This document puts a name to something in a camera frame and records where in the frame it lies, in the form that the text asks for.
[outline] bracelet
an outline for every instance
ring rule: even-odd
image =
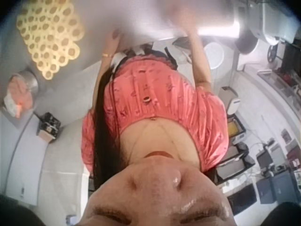
[[[103,53],[103,57],[110,57],[110,58],[113,58],[113,57],[114,57],[114,54],[106,54],[106,53]]]

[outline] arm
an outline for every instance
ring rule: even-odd
[[[196,87],[202,86],[211,92],[211,71],[204,52],[203,44],[198,36],[195,14],[184,6],[176,7],[174,21],[188,35],[192,53],[192,69]]]
[[[188,33],[192,53],[192,70],[196,87],[202,86],[211,92],[211,71],[197,31]]]
[[[105,47],[104,47],[103,56],[102,56],[102,64],[101,64],[99,72],[98,72],[98,76],[96,79],[94,92],[93,92],[92,109],[95,109],[95,106],[96,106],[99,82],[100,82],[103,74],[107,70],[109,70],[109,68],[111,67],[112,59],[113,59],[114,54],[116,53],[117,47],[120,42],[120,38],[121,38],[121,35],[118,30],[114,30],[106,36]]]

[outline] button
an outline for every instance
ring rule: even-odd
[[[146,104],[148,104],[150,101],[151,101],[150,97],[143,98],[143,102],[146,103]]]

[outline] nose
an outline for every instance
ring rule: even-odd
[[[166,164],[148,164],[133,176],[133,183],[138,192],[160,196],[177,192],[181,180],[180,170]]]

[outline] pink blouse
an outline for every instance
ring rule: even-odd
[[[112,83],[104,95],[109,128],[113,131],[115,113],[110,99]],[[160,117],[182,125],[194,140],[202,172],[218,164],[228,149],[227,117],[222,101],[202,87],[194,88],[171,64],[153,56],[137,56],[118,70],[114,95],[122,133],[143,119]],[[94,125],[91,111],[83,120],[82,159],[93,167]]]

